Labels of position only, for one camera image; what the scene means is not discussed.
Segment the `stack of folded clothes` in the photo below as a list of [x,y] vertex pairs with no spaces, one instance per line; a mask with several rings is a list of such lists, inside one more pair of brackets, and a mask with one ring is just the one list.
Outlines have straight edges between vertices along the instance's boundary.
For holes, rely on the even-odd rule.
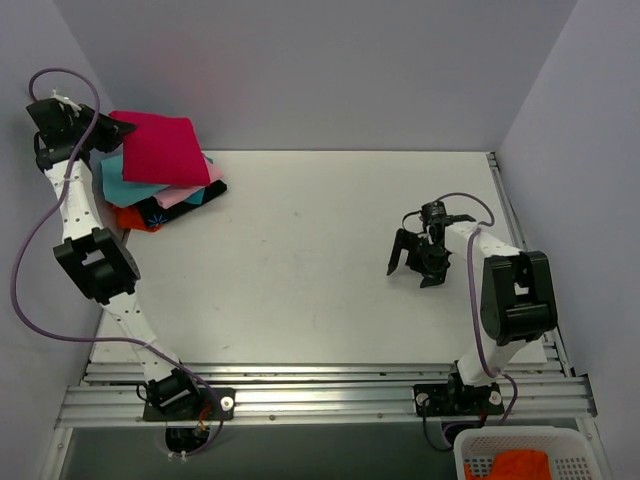
[[191,121],[115,111],[136,125],[123,154],[102,161],[102,189],[118,226],[154,232],[226,192],[222,172],[204,156]]

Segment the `orange fabric in basket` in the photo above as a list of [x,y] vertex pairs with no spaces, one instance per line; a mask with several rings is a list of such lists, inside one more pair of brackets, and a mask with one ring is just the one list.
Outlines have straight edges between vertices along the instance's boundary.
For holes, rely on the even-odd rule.
[[547,454],[535,450],[512,450],[496,455],[491,473],[486,477],[476,477],[467,464],[464,474],[467,480],[551,480]]

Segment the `laundry basket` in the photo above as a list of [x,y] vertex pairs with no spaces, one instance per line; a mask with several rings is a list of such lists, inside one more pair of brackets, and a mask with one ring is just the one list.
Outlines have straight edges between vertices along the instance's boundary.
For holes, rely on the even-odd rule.
[[465,478],[465,463],[474,475],[486,476],[497,454],[519,449],[546,452],[553,480],[602,480],[587,439],[575,430],[555,427],[485,427],[463,431],[453,445],[458,479]]

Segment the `wall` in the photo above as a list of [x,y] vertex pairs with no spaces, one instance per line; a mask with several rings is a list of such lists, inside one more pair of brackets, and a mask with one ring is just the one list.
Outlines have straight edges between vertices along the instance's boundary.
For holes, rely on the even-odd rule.
[[580,0],[498,155],[617,479],[637,478],[640,431],[639,25],[636,1]]
[[120,108],[212,149],[492,150],[574,0],[56,0]]
[[[29,77],[47,66],[94,75],[55,6],[47,0],[5,0],[0,15],[0,470],[4,478],[37,478],[68,384],[77,384],[88,347],[39,338],[17,319],[9,303],[9,269],[23,237],[55,201],[36,168],[35,126],[25,110]],[[89,102],[75,79],[42,78],[40,94],[54,86]],[[106,108],[110,102],[103,93]],[[71,335],[92,334],[98,308],[84,299],[53,258],[60,242],[58,218],[42,229],[27,252],[20,281],[26,312],[39,325]]]

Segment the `purple cable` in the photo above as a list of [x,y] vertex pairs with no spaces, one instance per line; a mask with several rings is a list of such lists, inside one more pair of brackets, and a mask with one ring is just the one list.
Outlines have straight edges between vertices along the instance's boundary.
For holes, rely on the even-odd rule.
[[[60,194],[60,198],[44,214],[44,216],[40,220],[38,220],[36,222],[36,224],[33,226],[33,228],[29,231],[29,233],[25,237],[25,240],[23,241],[22,245],[20,245],[20,248],[18,249],[18,253],[16,254],[16,258],[15,258],[15,261],[13,262],[13,267],[11,269],[11,282],[10,282],[10,287],[9,287],[10,288],[9,295],[11,297],[11,305],[13,306],[13,309],[16,312],[16,315],[18,316],[20,321],[22,321],[22,323],[24,323],[28,328],[30,328],[34,332],[36,332],[36,333],[38,333],[38,334],[40,334],[40,335],[42,335],[44,337],[51,338],[53,340],[59,340],[59,341],[62,341],[62,342],[72,342],[72,343],[125,342],[125,343],[132,343],[134,345],[139,345],[141,347],[144,347],[147,350],[149,350],[150,352],[152,352],[153,354],[155,354],[156,356],[158,356],[159,358],[161,358],[162,360],[164,360],[165,362],[167,362],[167,363],[173,365],[174,367],[176,367],[176,368],[182,370],[183,372],[185,372],[187,375],[189,375],[191,378],[193,378],[197,383],[200,383],[201,385],[203,385],[207,389],[207,391],[211,394],[212,398],[219,404],[220,403],[220,396],[216,393],[216,391],[213,388],[211,388],[211,386],[209,385],[209,383],[206,380],[204,380],[202,377],[200,377],[199,375],[194,373],[189,368],[185,367],[184,365],[182,365],[179,362],[176,362],[171,357],[168,357],[167,355],[162,353],[160,350],[152,347],[151,345],[148,345],[147,343],[143,342],[142,340],[138,340],[138,339],[135,339],[135,338],[127,338],[127,337],[69,337],[69,336],[66,336],[66,335],[58,335],[57,333],[48,332],[48,331],[40,328],[39,326],[37,326],[35,323],[33,323],[29,319],[29,317],[27,317],[27,315],[22,310],[22,307],[20,306],[20,303],[18,302],[18,273],[20,272],[20,264],[22,263],[22,259],[24,257],[24,254],[25,254],[27,248],[29,247],[29,244],[33,240],[33,237],[36,235],[38,230],[40,230],[42,225],[44,225],[44,223],[49,218],[51,218],[51,216],[54,213],[56,213],[58,211],[58,209],[60,208],[60,205],[62,205],[62,203],[64,202],[64,200],[65,200],[65,198],[67,196],[67,193],[69,191],[69,182],[68,182],[68,180],[69,180],[69,178],[71,176],[71,169],[73,168],[73,164],[74,164],[74,162],[76,161],[76,159],[78,157],[78,153],[80,152],[80,149],[82,148],[82,145],[87,140],[87,138],[91,134],[91,131],[95,127],[95,125],[96,125],[96,123],[98,121],[98,116],[100,114],[100,97],[98,95],[98,91],[96,90],[96,87],[84,75],[81,75],[80,73],[75,72],[73,70],[69,70],[67,68],[52,67],[52,68],[45,68],[43,70],[40,70],[39,72],[36,72],[31,77],[31,79],[29,80],[29,95],[31,96],[31,98],[34,101],[38,100],[36,98],[36,96],[34,95],[34,93],[33,93],[33,85],[34,85],[35,81],[40,76],[42,76],[42,75],[44,75],[46,73],[50,73],[50,72],[67,73],[69,75],[72,75],[74,77],[79,78],[84,83],[86,83],[87,86],[89,87],[89,89],[91,89],[91,93],[93,94],[93,99],[94,99],[93,110],[94,110],[94,114],[93,114],[93,117],[91,118],[91,122],[89,123],[89,126],[87,127],[85,132],[82,134],[82,136],[80,137],[80,140],[78,140],[78,143],[76,144],[76,146],[74,147],[73,151],[71,152],[71,156],[69,157],[69,164],[67,165],[67,169],[65,170],[65,173],[64,173],[65,181],[64,181],[64,185],[62,186],[62,192]],[[211,432],[209,434],[209,437],[207,438],[207,441],[204,444],[202,444],[200,447],[198,447],[197,449],[187,453],[186,456],[196,455],[197,453],[200,453],[200,452],[204,451],[205,449],[207,449],[207,447],[209,447],[209,445],[211,445],[211,443],[218,437],[218,435],[220,435],[220,432],[222,430],[222,425],[223,424],[224,424],[224,421],[222,419],[220,419],[220,423],[218,424],[218,428],[215,430],[215,432],[213,430],[211,430]]]
[[464,192],[447,193],[446,195],[442,195],[438,197],[436,201],[442,201],[445,198],[449,198],[449,197],[466,197],[466,198],[470,198],[471,200],[475,200],[480,205],[482,205],[482,207],[484,207],[484,209],[489,214],[489,218],[490,218],[488,222],[484,220],[481,222],[478,222],[478,228],[476,228],[476,230],[469,236],[469,241],[467,242],[467,276],[469,277],[469,299],[471,300],[471,318],[473,319],[473,334],[475,337],[476,348],[478,350],[478,357],[480,358],[480,364],[482,365],[482,369],[484,370],[484,373],[486,373],[490,378],[496,378],[498,375],[502,375],[504,378],[506,378],[509,381],[509,383],[511,383],[511,386],[513,387],[513,397],[511,397],[511,402],[509,402],[509,406],[504,411],[504,414],[502,415],[502,418],[500,419],[500,422],[499,422],[500,425],[504,425],[509,415],[511,415],[513,406],[515,405],[516,400],[518,399],[518,386],[516,385],[516,381],[511,377],[511,375],[507,373],[503,373],[499,369],[491,370],[489,368],[489,365],[487,364],[487,359],[484,356],[484,347],[482,346],[482,336],[480,332],[480,318],[478,315],[478,298],[476,296],[476,280],[475,280],[475,275],[473,273],[473,242],[475,241],[476,237],[480,235],[480,232],[481,232],[480,225],[492,227],[496,223],[496,217],[491,211],[491,208],[489,208],[489,205],[487,205],[485,202],[480,200],[475,195],[471,195],[470,193],[464,193]]

